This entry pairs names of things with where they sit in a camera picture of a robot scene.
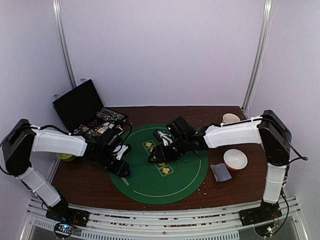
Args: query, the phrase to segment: poker table mat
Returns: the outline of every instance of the poker table mat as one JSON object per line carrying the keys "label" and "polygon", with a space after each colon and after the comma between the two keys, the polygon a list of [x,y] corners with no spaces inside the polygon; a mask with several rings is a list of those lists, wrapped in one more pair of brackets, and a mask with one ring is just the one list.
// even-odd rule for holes
{"label": "poker table mat", "polygon": [[148,163],[152,148],[161,144],[153,136],[156,129],[169,133],[164,124],[149,124],[133,129],[125,141],[132,150],[123,157],[133,175],[124,179],[110,174],[110,178],[120,192],[137,202],[171,204],[188,197],[203,183],[208,171],[208,155],[204,151],[199,155],[189,152],[181,160],[165,165]]}

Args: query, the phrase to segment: brown tabletop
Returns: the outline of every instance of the brown tabletop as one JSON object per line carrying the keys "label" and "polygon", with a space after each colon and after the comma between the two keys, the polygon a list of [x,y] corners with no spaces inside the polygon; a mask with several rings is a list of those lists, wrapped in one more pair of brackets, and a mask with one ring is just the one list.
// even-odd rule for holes
{"label": "brown tabletop", "polygon": [[[220,123],[225,113],[233,113],[245,119],[238,106],[175,106],[175,107],[115,107],[129,115],[133,127],[147,124],[166,124],[182,115],[195,129],[201,125]],[[258,144],[223,146],[208,151],[209,164],[223,163],[228,149],[239,149],[248,158],[246,168],[230,171],[231,180],[216,182],[210,168],[199,190],[189,197],[166,205],[149,205],[123,195],[111,181],[109,174],[90,166],[84,157],[72,162],[61,161],[52,184],[71,204],[117,210],[167,211],[221,207],[261,200],[263,197],[267,159]]]}

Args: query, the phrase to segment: white wall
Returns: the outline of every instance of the white wall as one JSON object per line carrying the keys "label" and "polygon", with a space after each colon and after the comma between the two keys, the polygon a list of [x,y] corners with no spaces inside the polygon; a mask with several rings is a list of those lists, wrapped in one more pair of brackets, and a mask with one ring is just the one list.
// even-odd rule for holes
{"label": "white wall", "polygon": [[264,0],[66,0],[77,84],[107,106],[241,105]]}
{"label": "white wall", "polygon": [[[59,125],[54,94],[70,90],[51,0],[0,0],[0,139],[17,121]],[[31,161],[48,176],[54,154]],[[4,166],[0,153],[0,164]],[[17,239],[31,195],[0,172],[0,239]]]}
{"label": "white wall", "polygon": [[309,157],[292,163],[286,191],[297,196],[313,239],[320,222],[320,1],[276,0],[251,116],[273,109]]}

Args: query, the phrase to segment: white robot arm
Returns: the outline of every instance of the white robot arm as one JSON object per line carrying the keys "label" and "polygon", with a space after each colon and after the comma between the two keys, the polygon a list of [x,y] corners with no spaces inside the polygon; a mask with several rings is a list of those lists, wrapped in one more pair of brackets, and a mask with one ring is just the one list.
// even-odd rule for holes
{"label": "white robot arm", "polygon": [[94,158],[108,172],[120,177],[128,177],[129,165],[122,156],[129,151],[128,145],[123,145],[121,137],[112,129],[107,129],[100,137],[93,139],[84,135],[72,135],[62,130],[49,130],[48,125],[38,127],[28,120],[21,119],[8,137],[1,142],[5,167],[8,175],[21,180],[36,194],[48,208],[47,217],[62,220],[66,223],[78,221],[78,226],[87,224],[88,212],[69,208],[65,198],[57,191],[30,162],[31,152],[64,153],[74,156]]}
{"label": "white robot arm", "polygon": [[292,136],[273,111],[266,110],[260,116],[231,124],[201,126],[197,131],[179,116],[166,127],[170,134],[159,130],[153,133],[163,143],[153,148],[149,163],[175,162],[188,151],[235,144],[262,144],[268,166],[263,200],[259,209],[240,212],[242,224],[255,224],[273,219],[274,214],[281,215],[278,201],[287,180]]}

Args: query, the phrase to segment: beige bowl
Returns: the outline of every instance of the beige bowl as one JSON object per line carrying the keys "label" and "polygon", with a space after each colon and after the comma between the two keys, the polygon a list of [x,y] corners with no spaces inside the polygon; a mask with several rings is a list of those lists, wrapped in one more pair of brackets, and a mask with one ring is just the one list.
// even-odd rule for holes
{"label": "beige bowl", "polygon": [[229,149],[223,155],[225,166],[231,171],[244,169],[248,164],[247,156],[238,149]]}
{"label": "beige bowl", "polygon": [[232,123],[236,123],[239,121],[240,121],[240,118],[237,115],[232,114],[232,113],[226,113],[222,117],[223,124],[232,124]]}

